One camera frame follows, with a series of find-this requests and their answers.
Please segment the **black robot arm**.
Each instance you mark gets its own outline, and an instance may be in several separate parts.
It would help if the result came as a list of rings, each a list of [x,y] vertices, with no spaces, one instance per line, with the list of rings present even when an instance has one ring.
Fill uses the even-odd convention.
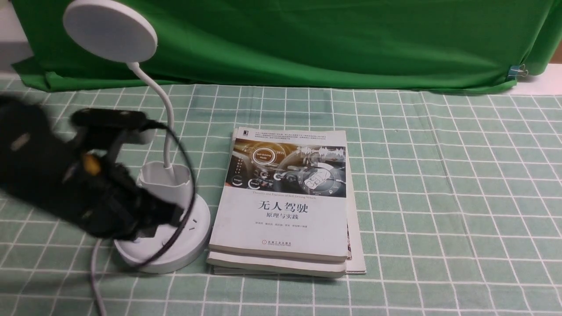
[[[2,192],[96,238],[131,241],[159,225],[180,226],[183,209],[137,185],[116,161],[123,144],[142,144],[159,129],[144,112],[91,108],[74,112],[65,141],[38,104],[2,96]]]

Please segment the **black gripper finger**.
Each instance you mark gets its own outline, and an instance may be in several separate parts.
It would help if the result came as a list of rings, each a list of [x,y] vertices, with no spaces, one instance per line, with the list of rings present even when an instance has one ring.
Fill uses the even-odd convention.
[[[184,208],[174,203],[149,206],[143,212],[143,237],[154,237],[159,226],[178,228],[184,216]]]

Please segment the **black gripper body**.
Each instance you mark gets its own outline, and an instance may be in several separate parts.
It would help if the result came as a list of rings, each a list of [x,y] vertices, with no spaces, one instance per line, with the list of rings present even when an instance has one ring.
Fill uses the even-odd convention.
[[[153,195],[120,165],[106,168],[92,155],[61,154],[61,218],[91,236],[134,240],[153,225]]]

